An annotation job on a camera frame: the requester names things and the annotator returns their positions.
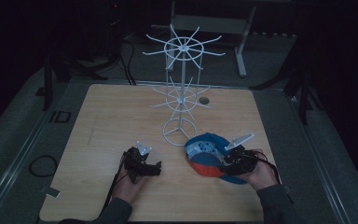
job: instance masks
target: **gray carpet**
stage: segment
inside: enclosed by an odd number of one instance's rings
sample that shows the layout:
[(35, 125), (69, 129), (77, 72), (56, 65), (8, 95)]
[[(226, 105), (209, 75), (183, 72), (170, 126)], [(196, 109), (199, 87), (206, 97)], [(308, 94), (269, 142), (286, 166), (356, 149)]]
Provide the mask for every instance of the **gray carpet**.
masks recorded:
[[(275, 36), (251, 36), (244, 52), (249, 76), (238, 76), (235, 58), (231, 48), (213, 46), (210, 50), (225, 52), (222, 58), (204, 57), (201, 84), (246, 88), (260, 84), (274, 77), (294, 39)], [(142, 81), (165, 81), (164, 58), (162, 55), (144, 56), (143, 51), (159, 49), (153, 43), (134, 44), (135, 52), (131, 61), (131, 72), (140, 84)], [(123, 58), (129, 59), (131, 47), (123, 47)], [(194, 67), (189, 67), (189, 74)], [(20, 168), (20, 173), (6, 197), (0, 204), (0, 223), (36, 223), (45, 196), (38, 192), (48, 186), (52, 177), (35, 177), (28, 171), (28, 165), (40, 155), (51, 155), (60, 159), (81, 107), (88, 86), (92, 83), (122, 83), (125, 78), (122, 67), (116, 65), (101, 72), (110, 77), (107, 81), (96, 81), (74, 75), (71, 83), (64, 85), (64, 93), (55, 94), (55, 104), (49, 112), (41, 112), (42, 99), (34, 96), (43, 84), (42, 73), (35, 74), (16, 96), (0, 120), (0, 178), (27, 140), (39, 118), (52, 111), (72, 113), (68, 123), (46, 122), (32, 145), (32, 150)], [(288, 99), (282, 91), (285, 81), (264, 91), (254, 91), (257, 106), (265, 126), (275, 161), (280, 170), (282, 182), (291, 186), (294, 207), (310, 223), (358, 223), (358, 174), (351, 165), (334, 127), (321, 110), (308, 111), (309, 126), (304, 127), (296, 113), (297, 104)], [(320, 164), (315, 162), (315, 148), (323, 155), (323, 171), (329, 174), (331, 182), (321, 175)], [(49, 173), (53, 163), (41, 160), (34, 167), (37, 172)], [(345, 208), (344, 218), (333, 209), (326, 192), (331, 183), (337, 190)]]

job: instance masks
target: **person's left hand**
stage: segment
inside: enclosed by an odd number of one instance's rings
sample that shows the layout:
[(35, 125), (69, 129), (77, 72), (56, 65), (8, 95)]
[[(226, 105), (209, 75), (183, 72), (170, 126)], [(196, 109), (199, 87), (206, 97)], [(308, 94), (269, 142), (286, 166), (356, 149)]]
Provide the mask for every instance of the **person's left hand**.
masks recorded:
[(117, 181), (119, 181), (113, 189), (112, 199), (119, 198), (132, 204), (148, 179), (149, 176), (141, 176), (135, 184), (132, 184), (130, 177), (127, 175), (127, 170), (123, 167), (118, 174)]

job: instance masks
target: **wire display stand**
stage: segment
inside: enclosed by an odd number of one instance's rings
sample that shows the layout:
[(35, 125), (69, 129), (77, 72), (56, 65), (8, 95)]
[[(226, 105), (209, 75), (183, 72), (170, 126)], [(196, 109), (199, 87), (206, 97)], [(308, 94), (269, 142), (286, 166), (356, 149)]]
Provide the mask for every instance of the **wire display stand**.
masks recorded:
[[(199, 31), (199, 29), (200, 28), (198, 28), (191, 35), (191, 37), (187, 37), (187, 36), (178, 36), (171, 26), (171, 30), (172, 33), (174, 34), (174, 38), (168, 41), (156, 39), (149, 35), (147, 36), (151, 40), (158, 41), (164, 44), (164, 50), (150, 52), (150, 53), (144, 52), (144, 54), (154, 55), (154, 54), (165, 53), (166, 91), (164, 92), (164, 91), (157, 90), (156, 88), (153, 88), (154, 91), (157, 91), (166, 96), (165, 103), (160, 105), (152, 105), (152, 106), (157, 107), (157, 106), (167, 105), (173, 111), (170, 119), (165, 123), (163, 127), (162, 135), (164, 136), (167, 142), (169, 142), (174, 146), (183, 146), (185, 144), (185, 143), (173, 142), (173, 140), (170, 137), (174, 133), (180, 133), (184, 135), (187, 139), (190, 139), (191, 137), (197, 135), (196, 125), (192, 121), (192, 120), (196, 121), (196, 119), (191, 113), (191, 110), (194, 109), (197, 105), (209, 107), (207, 105), (202, 105), (197, 101), (199, 94), (209, 89), (209, 87), (207, 87), (205, 90), (199, 91), (200, 71), (202, 70), (201, 67), (202, 55), (204, 53), (211, 54), (214, 56), (225, 55), (225, 53), (219, 54), (219, 53), (212, 53), (206, 51), (203, 45), (214, 42), (220, 39), (221, 36), (218, 36), (216, 39), (200, 42), (199, 40), (194, 38), (195, 34)], [(175, 84), (172, 80), (172, 77), (169, 76), (169, 68), (172, 67), (173, 63), (176, 61), (182, 62), (182, 75), (181, 75), (181, 82), (179, 84)], [(193, 77), (189, 80), (188, 83), (186, 83), (187, 62), (193, 62), (197, 66), (199, 71), (195, 87), (191, 89), (190, 86), (193, 81)], [(184, 117), (184, 113), (187, 113), (192, 118), (192, 120), (186, 119)]]

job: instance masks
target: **wooden table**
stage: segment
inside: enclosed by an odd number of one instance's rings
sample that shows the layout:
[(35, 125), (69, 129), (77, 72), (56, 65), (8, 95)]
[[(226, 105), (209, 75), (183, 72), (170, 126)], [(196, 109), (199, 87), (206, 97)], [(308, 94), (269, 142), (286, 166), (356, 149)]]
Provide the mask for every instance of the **wooden table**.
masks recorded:
[[(255, 137), (243, 146), (262, 148), (274, 163), (250, 91), (208, 89), (202, 96), (209, 98), (211, 108), (196, 106), (192, 110), (198, 134), (216, 133), (230, 141), (254, 133)], [(46, 197), (40, 218), (95, 219), (122, 153), (141, 141), (153, 148), (147, 163), (162, 161), (162, 171), (141, 192), (133, 205), (131, 221), (262, 220), (259, 199), (249, 185), (198, 175), (188, 165), (184, 148), (164, 139), (162, 128), (172, 110), (166, 105), (151, 106), (164, 102), (165, 96), (150, 86), (90, 86), (51, 183), (61, 195)]]

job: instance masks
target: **sleeve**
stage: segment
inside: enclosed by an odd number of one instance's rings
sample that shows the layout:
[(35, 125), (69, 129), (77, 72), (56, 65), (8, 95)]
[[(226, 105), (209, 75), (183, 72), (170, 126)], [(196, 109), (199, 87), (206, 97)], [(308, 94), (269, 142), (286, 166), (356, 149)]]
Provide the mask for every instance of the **sleeve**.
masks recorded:
[(132, 213), (132, 206), (126, 201), (114, 198), (92, 224), (125, 224)]
[(282, 185), (257, 191), (263, 207), (265, 224), (307, 223), (292, 206)]

